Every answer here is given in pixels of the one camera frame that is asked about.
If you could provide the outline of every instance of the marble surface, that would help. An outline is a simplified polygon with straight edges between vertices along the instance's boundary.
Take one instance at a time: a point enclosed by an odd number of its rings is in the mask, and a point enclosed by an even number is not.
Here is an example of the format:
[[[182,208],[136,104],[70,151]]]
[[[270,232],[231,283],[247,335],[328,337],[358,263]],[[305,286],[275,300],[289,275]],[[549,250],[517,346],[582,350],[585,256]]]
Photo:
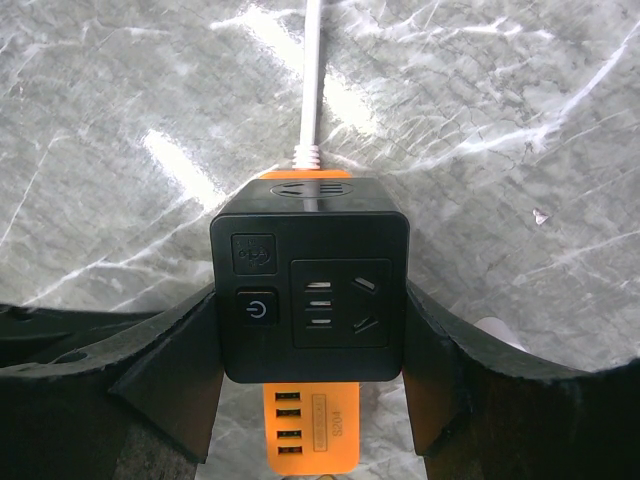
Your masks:
[[[0,301],[158,309],[211,281],[212,216],[290,164],[303,10],[0,0]],[[637,356],[637,1],[344,0],[324,14],[323,158],[397,198],[411,278],[547,359]],[[401,382],[362,392],[362,464],[345,478],[424,478]],[[276,478],[253,455],[262,428],[259,388],[225,383],[199,478]]]

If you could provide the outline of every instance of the black cube socket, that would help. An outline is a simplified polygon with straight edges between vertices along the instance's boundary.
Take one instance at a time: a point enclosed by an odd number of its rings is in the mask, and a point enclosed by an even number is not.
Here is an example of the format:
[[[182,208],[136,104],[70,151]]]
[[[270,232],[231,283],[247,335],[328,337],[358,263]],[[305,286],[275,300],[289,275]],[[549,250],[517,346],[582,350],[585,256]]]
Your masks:
[[[231,380],[398,375],[409,224],[377,180],[255,180],[211,223],[211,244]]]

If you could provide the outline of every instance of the orange casing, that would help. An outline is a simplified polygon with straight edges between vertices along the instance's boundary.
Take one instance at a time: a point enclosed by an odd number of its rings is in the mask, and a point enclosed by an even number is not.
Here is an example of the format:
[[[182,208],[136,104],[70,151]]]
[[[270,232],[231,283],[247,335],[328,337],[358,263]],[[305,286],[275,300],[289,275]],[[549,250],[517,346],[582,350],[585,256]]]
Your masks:
[[[260,177],[263,180],[301,180],[320,178],[351,178],[343,170],[274,170]]]
[[[299,400],[276,400],[277,392],[299,392]],[[267,460],[280,475],[347,473],[360,458],[360,384],[268,383],[264,385]],[[300,416],[278,417],[278,409],[299,409]],[[278,431],[301,432],[278,438]],[[302,447],[280,453],[279,447]]]

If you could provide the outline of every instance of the electrical outlet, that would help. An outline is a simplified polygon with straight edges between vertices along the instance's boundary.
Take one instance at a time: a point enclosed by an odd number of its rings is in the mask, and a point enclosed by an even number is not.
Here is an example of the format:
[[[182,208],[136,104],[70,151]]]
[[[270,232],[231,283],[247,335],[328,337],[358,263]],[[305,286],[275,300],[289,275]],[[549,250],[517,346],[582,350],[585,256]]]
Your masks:
[[[384,347],[393,321],[390,287],[388,259],[293,261],[294,345]]]

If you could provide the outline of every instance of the orange usb hub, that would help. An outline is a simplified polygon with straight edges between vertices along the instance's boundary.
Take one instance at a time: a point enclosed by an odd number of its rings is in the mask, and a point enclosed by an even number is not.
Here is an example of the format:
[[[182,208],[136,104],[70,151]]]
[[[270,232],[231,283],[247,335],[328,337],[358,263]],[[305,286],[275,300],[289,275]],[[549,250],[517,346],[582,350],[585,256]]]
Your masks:
[[[265,384],[271,468],[280,475],[353,470],[360,457],[359,394],[358,383]]]

